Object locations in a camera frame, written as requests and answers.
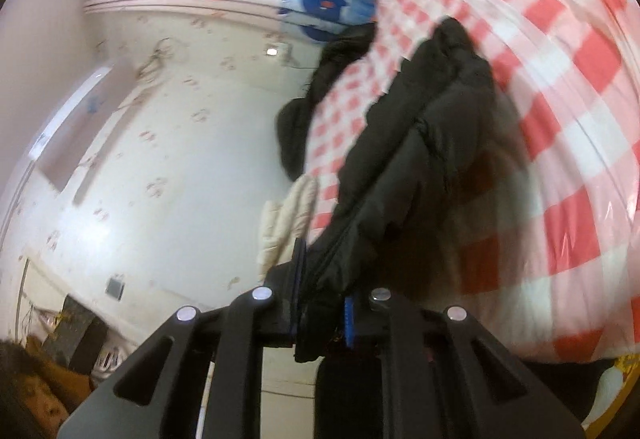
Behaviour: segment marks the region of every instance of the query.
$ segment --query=person's hair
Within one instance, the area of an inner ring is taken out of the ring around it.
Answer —
[[[20,345],[0,341],[0,430],[3,437],[45,439],[33,414],[23,405],[18,385],[20,376],[36,373],[35,366],[36,360]]]

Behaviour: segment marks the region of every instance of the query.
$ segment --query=person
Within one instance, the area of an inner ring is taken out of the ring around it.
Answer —
[[[29,337],[27,349],[0,342],[0,430],[12,439],[55,439],[63,422],[93,390],[91,379],[46,358]]]

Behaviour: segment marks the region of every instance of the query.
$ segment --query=checkered bedsheet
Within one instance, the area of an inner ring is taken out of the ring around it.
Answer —
[[[368,107],[401,57],[454,16],[494,70],[497,133],[462,180],[424,304],[464,305],[530,358],[640,351],[635,0],[378,0],[377,15],[369,53],[310,128],[306,170],[320,183],[310,241],[331,219]]]

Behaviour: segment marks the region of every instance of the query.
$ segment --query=white wall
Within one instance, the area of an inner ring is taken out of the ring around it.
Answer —
[[[7,0],[0,10],[0,241],[22,157],[95,60],[82,0]]]

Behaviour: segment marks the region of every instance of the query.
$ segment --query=metal bolt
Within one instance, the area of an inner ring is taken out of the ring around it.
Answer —
[[[391,291],[386,287],[377,287],[371,291],[371,301],[373,302],[386,302],[391,298]]]
[[[254,297],[254,300],[268,300],[272,295],[273,291],[263,285],[260,287],[256,287],[251,293],[251,296]]]
[[[447,316],[454,322],[462,322],[466,318],[466,310],[463,307],[454,305],[447,309]]]
[[[180,322],[190,322],[194,318],[196,318],[196,314],[198,314],[198,310],[190,305],[186,305],[184,307],[180,307],[175,316]]]

